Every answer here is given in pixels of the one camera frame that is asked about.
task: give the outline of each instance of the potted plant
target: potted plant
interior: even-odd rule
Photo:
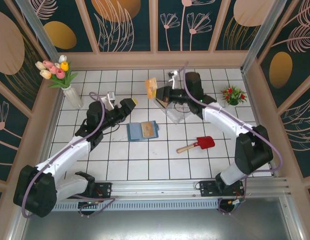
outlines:
[[[39,74],[44,79],[50,79],[54,82],[49,88],[61,88],[65,97],[75,109],[81,109],[83,102],[71,82],[77,76],[77,73],[71,74],[71,63],[67,62],[67,57],[61,55],[58,63],[50,61],[36,62],[35,66],[40,70]]]
[[[239,103],[247,102],[245,92],[235,86],[228,86],[223,91],[223,100],[229,105],[236,106]]]

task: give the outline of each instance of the pink tulip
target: pink tulip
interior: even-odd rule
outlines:
[[[54,66],[54,63],[50,62],[50,61],[43,61],[43,65],[49,69],[51,66]]]
[[[53,66],[50,66],[50,67],[48,68],[48,70],[49,70],[52,74],[56,74],[58,68],[57,68],[56,66],[53,65]]]
[[[65,78],[65,72],[62,70],[62,69],[57,69],[57,72],[56,72],[56,77],[58,79],[63,79]]]

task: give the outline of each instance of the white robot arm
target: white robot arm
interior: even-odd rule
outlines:
[[[240,121],[234,116],[230,118],[226,114],[223,114],[221,111],[223,108],[217,101],[204,94],[201,78],[197,72],[187,72],[185,74],[185,84],[192,97],[204,103],[207,107],[193,101],[185,89],[176,89],[172,86],[164,86],[157,89],[156,98],[165,103],[187,103],[193,114],[196,114],[206,122],[214,124],[236,141],[235,162],[215,177],[216,185],[220,190],[220,194],[223,195],[225,189],[229,189],[233,184],[238,183],[240,179],[273,159],[271,148],[250,131],[243,128],[243,126],[245,125],[253,129],[256,133],[268,140],[267,131],[261,125],[254,127]]]
[[[93,194],[96,190],[93,176],[84,172],[76,172],[72,177],[66,179],[61,179],[61,177],[69,167],[91,152],[101,142],[104,130],[123,122],[137,104],[134,99],[125,98],[120,101],[121,107],[114,106],[113,93],[108,93],[107,97],[101,100],[106,110],[102,124],[97,131],[95,129],[102,119],[102,106],[99,101],[92,102],[89,105],[86,113],[87,119],[83,121],[75,136],[63,149],[37,166],[27,165],[20,171],[13,198],[16,205],[22,206],[30,181],[47,165],[48,167],[44,168],[27,195],[26,210],[40,217],[45,217],[51,212],[56,202],[76,194],[85,194],[86,196]]]

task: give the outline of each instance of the toy shovel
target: toy shovel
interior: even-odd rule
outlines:
[[[208,148],[214,147],[215,142],[211,136],[197,137],[197,142],[195,142],[191,145],[188,145],[188,146],[181,147],[181,148],[177,149],[176,152],[178,154],[180,154],[186,150],[192,149],[192,148],[197,147],[197,146],[200,146],[201,149],[208,149]]]

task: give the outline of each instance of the floral wallpaper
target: floral wallpaper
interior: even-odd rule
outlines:
[[[207,51],[221,0],[158,0],[158,51]]]
[[[300,0],[260,64],[279,107],[310,75],[310,0]]]
[[[285,7],[283,8],[283,10],[278,14],[278,18],[273,26],[273,28],[271,29],[271,31],[269,32],[267,38],[265,39],[263,45],[261,46],[260,50],[258,51],[257,53],[257,58],[259,59],[262,52],[264,51],[267,43],[269,42],[269,38],[273,35],[274,31],[276,30],[277,26],[279,25],[280,21],[282,20],[283,18],[283,15],[286,13],[287,11],[287,8],[290,6],[292,0],[287,0],[286,3],[285,3]]]
[[[100,52],[149,52],[149,0],[85,0]]]
[[[28,118],[0,94],[0,180],[7,181]]]
[[[304,178],[310,176],[310,88],[281,116]]]
[[[75,0],[29,0],[29,3],[59,53],[93,51]]]
[[[248,50],[274,0],[231,0],[215,50]]]
[[[42,78],[34,63],[43,61],[3,1],[0,1],[0,81],[29,109]]]

